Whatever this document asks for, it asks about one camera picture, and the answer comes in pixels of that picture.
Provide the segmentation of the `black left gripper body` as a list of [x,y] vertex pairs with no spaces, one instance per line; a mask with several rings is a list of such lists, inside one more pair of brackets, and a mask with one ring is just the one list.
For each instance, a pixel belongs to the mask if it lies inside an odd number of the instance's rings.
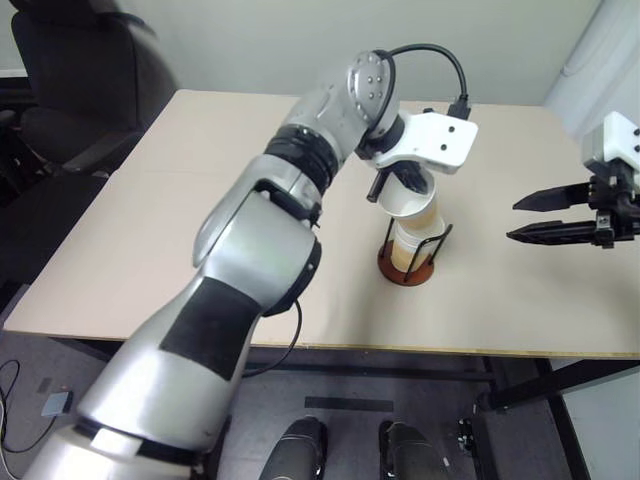
[[393,173],[401,183],[424,183],[420,164],[417,162],[396,162],[383,168],[386,174]]

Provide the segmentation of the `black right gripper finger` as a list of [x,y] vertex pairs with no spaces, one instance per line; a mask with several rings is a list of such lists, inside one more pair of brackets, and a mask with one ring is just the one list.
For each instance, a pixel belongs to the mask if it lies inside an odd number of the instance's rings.
[[579,183],[539,190],[513,204],[513,210],[558,211],[589,201],[590,183]]
[[594,221],[549,221],[525,225],[507,232],[506,236],[514,241],[536,245],[593,244],[595,231]]

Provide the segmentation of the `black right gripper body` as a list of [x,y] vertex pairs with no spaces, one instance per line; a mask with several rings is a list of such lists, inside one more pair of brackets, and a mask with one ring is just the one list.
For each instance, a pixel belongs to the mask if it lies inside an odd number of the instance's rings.
[[596,212],[591,243],[613,248],[617,242],[633,241],[639,235],[639,194],[633,170],[626,162],[614,159],[603,169],[589,181],[588,205]]

